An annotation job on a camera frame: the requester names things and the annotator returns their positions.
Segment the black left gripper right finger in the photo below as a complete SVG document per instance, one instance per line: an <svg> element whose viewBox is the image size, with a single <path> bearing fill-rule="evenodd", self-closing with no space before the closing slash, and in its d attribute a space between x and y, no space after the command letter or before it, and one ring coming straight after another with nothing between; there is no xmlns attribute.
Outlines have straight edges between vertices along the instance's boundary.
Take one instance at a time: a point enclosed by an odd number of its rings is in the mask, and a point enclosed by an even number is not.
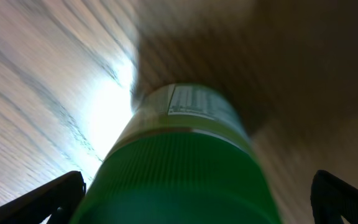
<svg viewBox="0 0 358 224"><path fill-rule="evenodd" d="M310 201L316 224L358 224L358 189L326 170L314 175Z"/></svg>

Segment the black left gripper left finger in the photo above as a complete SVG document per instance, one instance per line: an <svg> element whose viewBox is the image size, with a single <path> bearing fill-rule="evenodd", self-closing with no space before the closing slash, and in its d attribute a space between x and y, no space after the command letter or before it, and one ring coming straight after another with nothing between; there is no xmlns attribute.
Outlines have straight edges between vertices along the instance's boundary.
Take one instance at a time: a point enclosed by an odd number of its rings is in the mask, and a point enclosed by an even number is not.
<svg viewBox="0 0 358 224"><path fill-rule="evenodd" d="M68 223L85 192L81 172L68 172L0 206L0 223Z"/></svg>

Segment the green lid jar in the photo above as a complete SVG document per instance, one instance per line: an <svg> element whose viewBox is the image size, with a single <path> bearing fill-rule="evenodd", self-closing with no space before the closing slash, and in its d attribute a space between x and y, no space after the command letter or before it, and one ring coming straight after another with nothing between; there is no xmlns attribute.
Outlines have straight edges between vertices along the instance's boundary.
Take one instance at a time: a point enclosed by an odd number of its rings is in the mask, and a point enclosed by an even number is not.
<svg viewBox="0 0 358 224"><path fill-rule="evenodd" d="M72 223L280 223L245 129L217 91L150 94L107 154Z"/></svg>

